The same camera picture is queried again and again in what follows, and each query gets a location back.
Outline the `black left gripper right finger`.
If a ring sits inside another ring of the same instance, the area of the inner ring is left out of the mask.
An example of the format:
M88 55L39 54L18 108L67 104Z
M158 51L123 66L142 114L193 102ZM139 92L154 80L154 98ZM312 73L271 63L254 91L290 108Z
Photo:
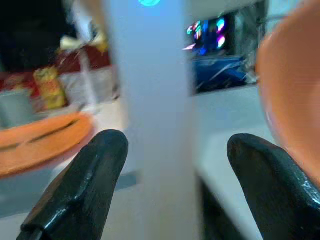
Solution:
M239 133L227 157L263 239L320 238L320 190L284 149Z

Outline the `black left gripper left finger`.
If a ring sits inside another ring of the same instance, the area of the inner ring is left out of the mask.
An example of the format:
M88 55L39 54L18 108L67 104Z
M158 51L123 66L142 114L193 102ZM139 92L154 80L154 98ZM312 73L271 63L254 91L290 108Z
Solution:
M101 239L128 152L123 132L99 132L47 187L17 239Z

